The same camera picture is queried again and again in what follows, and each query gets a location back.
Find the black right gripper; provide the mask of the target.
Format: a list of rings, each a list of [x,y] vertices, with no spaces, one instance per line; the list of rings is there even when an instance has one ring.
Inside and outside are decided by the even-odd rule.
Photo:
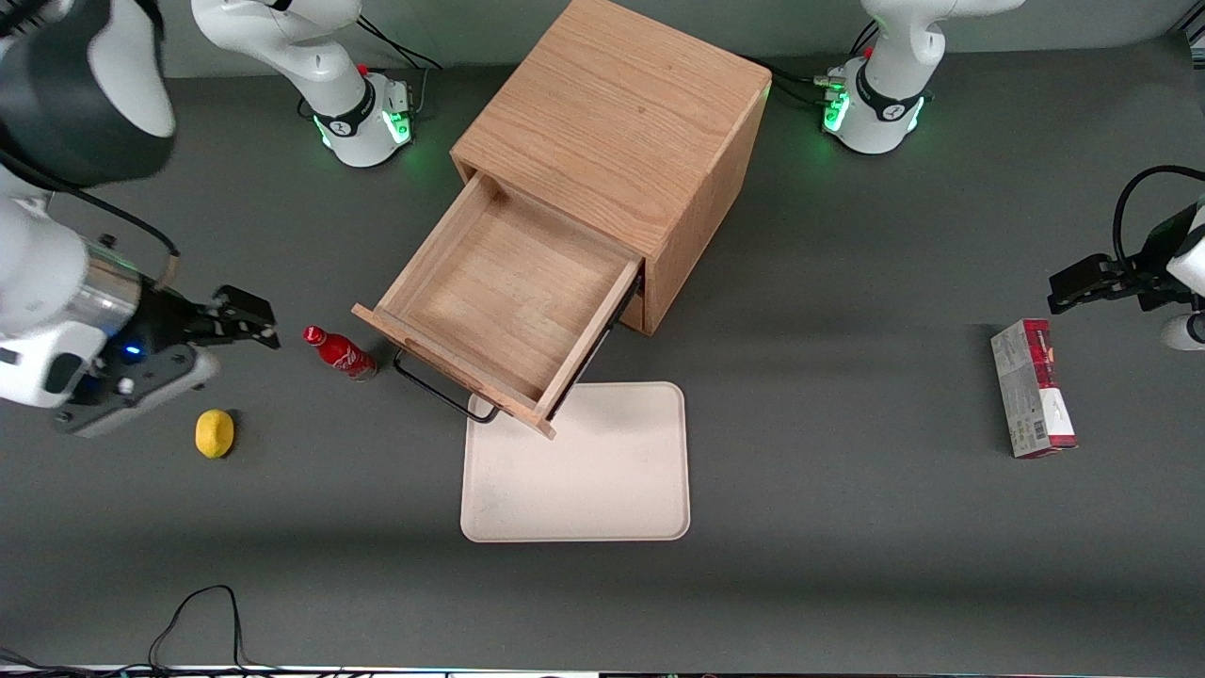
[[[223,320],[214,322],[206,306],[193,303],[171,288],[159,289],[142,282],[139,302],[130,320],[120,328],[120,362],[137,364],[172,344],[199,347],[254,342],[280,350],[276,318],[268,300],[235,285],[214,291],[214,308]]]

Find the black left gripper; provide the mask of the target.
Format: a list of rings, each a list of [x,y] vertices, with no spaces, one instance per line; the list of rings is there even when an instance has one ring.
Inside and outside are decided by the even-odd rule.
[[[1158,224],[1146,236],[1142,249],[1133,257],[1139,288],[1127,259],[1105,253],[1084,257],[1072,266],[1050,276],[1050,313],[1098,300],[1135,296],[1142,312],[1166,303],[1203,303],[1203,205],[1192,204]]]

